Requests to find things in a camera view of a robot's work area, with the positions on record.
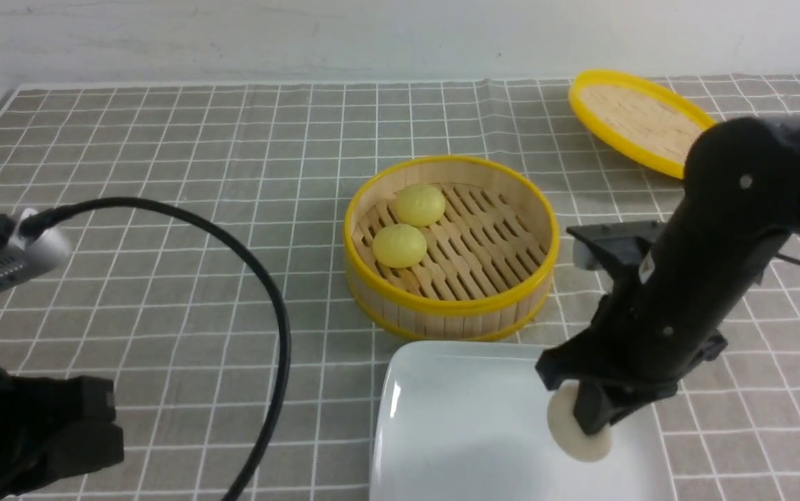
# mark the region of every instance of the bamboo steamer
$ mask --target bamboo steamer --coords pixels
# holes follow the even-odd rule
[[[428,183],[446,212],[421,228],[428,254],[416,266],[375,262],[372,240],[398,222],[394,193]],[[549,295],[559,231],[545,196],[523,175],[485,159],[413,159],[362,185],[343,224],[347,280],[380,327],[413,340],[498,340],[535,317]]]

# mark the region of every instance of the white rectangular plate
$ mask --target white rectangular plate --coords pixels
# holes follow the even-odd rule
[[[669,501],[657,414],[645,407],[613,428],[597,463],[559,450],[534,365],[543,348],[414,342],[384,381],[371,501]]]

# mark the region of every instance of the round dough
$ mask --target round dough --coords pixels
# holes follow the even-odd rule
[[[372,241],[375,259],[386,267],[403,269],[425,259],[428,241],[418,228],[392,225],[382,229]]]
[[[436,223],[446,210],[446,198],[432,184],[410,184],[397,191],[393,202],[397,218],[413,226]]]
[[[610,426],[604,426],[594,435],[586,435],[580,428],[572,409],[576,404],[578,383],[565,383],[549,400],[549,431],[569,457],[584,463],[600,461],[610,454],[613,434]]]

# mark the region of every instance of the white wall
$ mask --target white wall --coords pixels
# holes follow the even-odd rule
[[[800,72],[800,0],[0,0],[0,84]]]

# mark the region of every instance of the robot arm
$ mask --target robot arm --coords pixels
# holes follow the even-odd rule
[[[574,416],[596,434],[677,391],[727,346],[717,328],[792,234],[800,235],[800,124],[738,118],[711,127],[685,164],[684,200],[658,223],[570,228],[613,289],[590,326],[547,349],[549,390],[580,381]]]
[[[113,383],[14,377],[0,368],[0,499],[124,460]]]

